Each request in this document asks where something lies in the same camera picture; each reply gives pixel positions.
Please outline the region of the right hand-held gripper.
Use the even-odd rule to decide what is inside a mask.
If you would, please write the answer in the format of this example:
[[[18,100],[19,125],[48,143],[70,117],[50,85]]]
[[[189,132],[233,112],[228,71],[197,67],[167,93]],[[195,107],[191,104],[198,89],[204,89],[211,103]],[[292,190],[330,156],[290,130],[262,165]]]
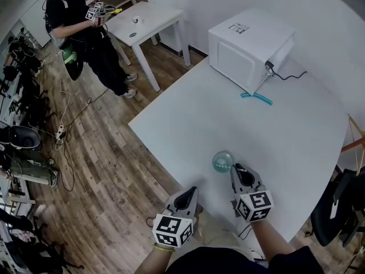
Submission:
[[[235,211],[247,223],[253,223],[266,219],[273,208],[273,198],[270,190],[262,188],[263,182],[260,175],[249,166],[242,165],[246,172],[230,171],[232,189],[238,197]]]

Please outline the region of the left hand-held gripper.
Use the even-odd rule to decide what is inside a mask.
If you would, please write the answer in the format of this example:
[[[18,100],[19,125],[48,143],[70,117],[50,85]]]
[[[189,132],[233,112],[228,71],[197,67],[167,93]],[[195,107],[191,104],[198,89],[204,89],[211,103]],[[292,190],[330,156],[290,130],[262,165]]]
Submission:
[[[193,235],[198,188],[191,187],[173,194],[166,209],[156,215],[152,233],[158,245],[181,248]]]

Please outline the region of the thin white striped stick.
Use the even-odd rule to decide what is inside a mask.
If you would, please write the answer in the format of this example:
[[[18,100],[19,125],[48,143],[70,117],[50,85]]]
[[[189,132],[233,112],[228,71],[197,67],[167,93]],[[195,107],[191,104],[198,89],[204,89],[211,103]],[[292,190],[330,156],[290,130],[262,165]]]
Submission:
[[[243,168],[243,166],[241,166],[240,164],[238,164],[237,166],[235,166],[235,165],[227,166],[227,165],[223,165],[223,164],[215,164],[214,168],[216,169],[216,171],[218,171],[220,173],[229,172],[232,169],[234,169],[236,171],[246,172],[246,169]]]

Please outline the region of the clear glass cup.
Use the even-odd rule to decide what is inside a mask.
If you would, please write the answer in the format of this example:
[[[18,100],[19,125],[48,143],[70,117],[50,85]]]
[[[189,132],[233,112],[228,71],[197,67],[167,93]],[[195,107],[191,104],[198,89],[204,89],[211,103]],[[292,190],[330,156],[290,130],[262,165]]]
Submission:
[[[233,158],[231,154],[226,151],[218,152],[212,159],[212,166],[219,173],[229,172],[232,165]]]

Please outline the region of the teal plastic tube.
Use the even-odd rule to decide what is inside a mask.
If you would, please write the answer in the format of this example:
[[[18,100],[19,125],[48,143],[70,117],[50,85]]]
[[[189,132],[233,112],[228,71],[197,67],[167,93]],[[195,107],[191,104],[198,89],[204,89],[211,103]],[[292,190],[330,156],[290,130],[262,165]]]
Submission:
[[[257,94],[257,93],[254,93],[253,95],[251,95],[249,93],[242,93],[240,96],[241,96],[241,98],[257,98],[270,106],[273,105],[273,102],[270,99],[268,99],[267,97],[265,97],[263,95]]]

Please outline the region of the person's right forearm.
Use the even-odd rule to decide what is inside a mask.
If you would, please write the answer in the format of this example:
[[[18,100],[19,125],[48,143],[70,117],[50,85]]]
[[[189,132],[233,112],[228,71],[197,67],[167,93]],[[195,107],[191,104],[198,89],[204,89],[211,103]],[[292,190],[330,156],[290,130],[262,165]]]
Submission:
[[[288,255],[294,248],[266,220],[251,223],[252,229],[268,262],[277,255]]]

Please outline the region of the person's left forearm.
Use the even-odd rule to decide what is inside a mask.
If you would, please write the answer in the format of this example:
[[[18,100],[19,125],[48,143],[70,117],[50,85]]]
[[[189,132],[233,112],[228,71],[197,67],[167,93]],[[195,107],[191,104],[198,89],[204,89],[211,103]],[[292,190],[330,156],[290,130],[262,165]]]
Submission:
[[[164,274],[174,252],[173,247],[155,243],[134,274]]]

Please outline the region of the person's legs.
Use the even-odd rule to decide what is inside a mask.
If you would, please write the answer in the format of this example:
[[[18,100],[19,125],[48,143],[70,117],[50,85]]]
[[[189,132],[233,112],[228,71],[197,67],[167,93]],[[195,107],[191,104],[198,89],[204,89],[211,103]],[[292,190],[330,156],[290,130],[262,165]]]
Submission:
[[[190,250],[198,247],[233,249],[253,261],[250,248],[234,232],[230,231],[206,210],[196,215],[194,234],[187,247]]]

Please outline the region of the person's torso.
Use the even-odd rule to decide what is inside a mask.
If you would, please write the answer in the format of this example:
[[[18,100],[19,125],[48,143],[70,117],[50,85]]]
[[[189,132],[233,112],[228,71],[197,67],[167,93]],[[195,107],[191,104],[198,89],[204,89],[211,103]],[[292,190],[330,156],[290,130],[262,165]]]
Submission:
[[[198,247],[175,260],[165,274],[325,274],[305,246],[277,254],[264,267],[229,248]]]

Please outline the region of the black mesh office chair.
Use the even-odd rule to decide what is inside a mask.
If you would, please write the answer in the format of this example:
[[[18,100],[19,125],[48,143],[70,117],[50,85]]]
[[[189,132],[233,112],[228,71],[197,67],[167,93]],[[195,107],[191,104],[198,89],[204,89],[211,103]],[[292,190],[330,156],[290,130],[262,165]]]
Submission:
[[[332,203],[339,200],[336,217],[330,219]],[[365,233],[365,167],[357,175],[345,169],[330,181],[310,215],[311,232],[323,247],[336,237],[346,247],[356,233]]]

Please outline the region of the pale wooden stand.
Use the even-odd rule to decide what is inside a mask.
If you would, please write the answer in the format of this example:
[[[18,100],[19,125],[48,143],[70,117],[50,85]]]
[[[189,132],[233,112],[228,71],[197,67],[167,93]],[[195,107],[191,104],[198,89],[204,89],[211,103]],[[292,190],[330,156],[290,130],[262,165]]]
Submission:
[[[350,126],[350,133],[351,133],[352,142],[356,141],[352,128],[355,128],[357,130],[358,134],[360,135],[360,138],[365,137],[365,131],[361,130],[361,128],[358,126],[357,122],[352,118],[352,116],[350,114],[348,114],[348,122],[349,122],[349,126]],[[354,148],[354,149],[355,149],[355,160],[356,160],[356,174],[359,175],[360,170],[363,167],[363,160],[364,160],[364,157],[365,157],[365,148],[363,147],[360,160],[358,159],[357,147]]]

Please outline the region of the white microwave oven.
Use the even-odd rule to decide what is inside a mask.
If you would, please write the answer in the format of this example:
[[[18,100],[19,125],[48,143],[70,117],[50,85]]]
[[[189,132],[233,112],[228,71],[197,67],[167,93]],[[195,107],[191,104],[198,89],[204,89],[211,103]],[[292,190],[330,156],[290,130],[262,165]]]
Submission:
[[[208,31],[209,63],[254,94],[294,46],[295,30],[258,9],[247,9]]]

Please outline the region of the small white table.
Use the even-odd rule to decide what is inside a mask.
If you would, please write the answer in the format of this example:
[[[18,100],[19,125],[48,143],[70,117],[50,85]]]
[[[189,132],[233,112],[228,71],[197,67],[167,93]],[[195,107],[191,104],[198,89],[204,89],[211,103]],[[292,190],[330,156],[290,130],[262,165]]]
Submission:
[[[175,36],[180,39],[184,63],[189,67],[191,62],[183,13],[182,10],[170,6],[161,6],[150,2],[139,2],[129,9],[122,11],[106,23],[108,31],[112,36],[133,49],[148,81],[156,92],[160,90],[160,86],[140,45],[167,27],[173,26]],[[132,23],[132,18],[137,15],[140,15],[143,19],[143,23],[140,25],[134,25]]]

